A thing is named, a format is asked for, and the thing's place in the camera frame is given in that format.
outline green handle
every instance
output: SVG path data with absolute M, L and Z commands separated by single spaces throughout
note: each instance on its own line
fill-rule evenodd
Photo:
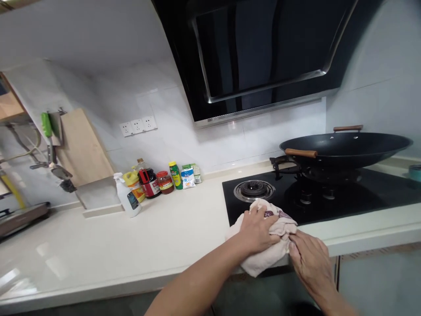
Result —
M 52 132 L 52 129 L 51 129 L 51 123 L 50 123 L 50 118 L 48 116 L 48 113 L 46 113 L 46 112 L 41 113 L 41 121 L 42 121 L 42 124 L 43 124 L 43 130 L 44 130 L 45 137 L 47 137 L 47 138 L 52 137 L 53 132 Z

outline black glass cooktop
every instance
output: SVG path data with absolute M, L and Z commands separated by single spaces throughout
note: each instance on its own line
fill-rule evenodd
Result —
M 369 169 L 359 171 L 359 182 L 338 187 L 326 187 L 311 180 L 297 181 L 296 174 L 282 174 L 276 181 L 274 172 L 223 182 L 229 224 L 233 225 L 250 208 L 250 203 L 234 195 L 235 187 L 249 180 L 272 185 L 270 190 L 275 190 L 266 200 L 282 208 L 299 225 L 421 203 L 420 182 Z

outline wooden wok handle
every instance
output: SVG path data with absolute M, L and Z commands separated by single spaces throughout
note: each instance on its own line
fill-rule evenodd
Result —
M 344 130 L 357 130 L 361 131 L 363 129 L 364 125 L 352 125 L 352 126 L 337 126 L 333 128 L 334 132 L 341 132 Z
M 308 158 L 316 158 L 317 151 L 301 151 L 298 149 L 287 148 L 285 149 L 285 154 L 287 154 L 288 156 L 303 156 Z

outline kitchen countertop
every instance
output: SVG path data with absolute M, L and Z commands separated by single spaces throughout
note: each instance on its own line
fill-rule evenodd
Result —
M 371 169 L 402 176 L 406 169 Z M 0 314 L 163 287 L 225 241 L 222 182 L 271 171 L 269 162 L 208 174 L 196 188 L 142 203 L 130 219 L 61 211 L 0 244 Z M 331 256 L 421 241 L 421 204 L 300 226 Z M 276 266 L 285 265 L 288 258 Z

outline red lid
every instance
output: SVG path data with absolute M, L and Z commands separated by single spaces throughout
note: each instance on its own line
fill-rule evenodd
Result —
M 158 178 L 164 178 L 167 175 L 168 175 L 168 172 L 166 172 L 166 171 L 160 171 L 160 172 L 157 173 Z

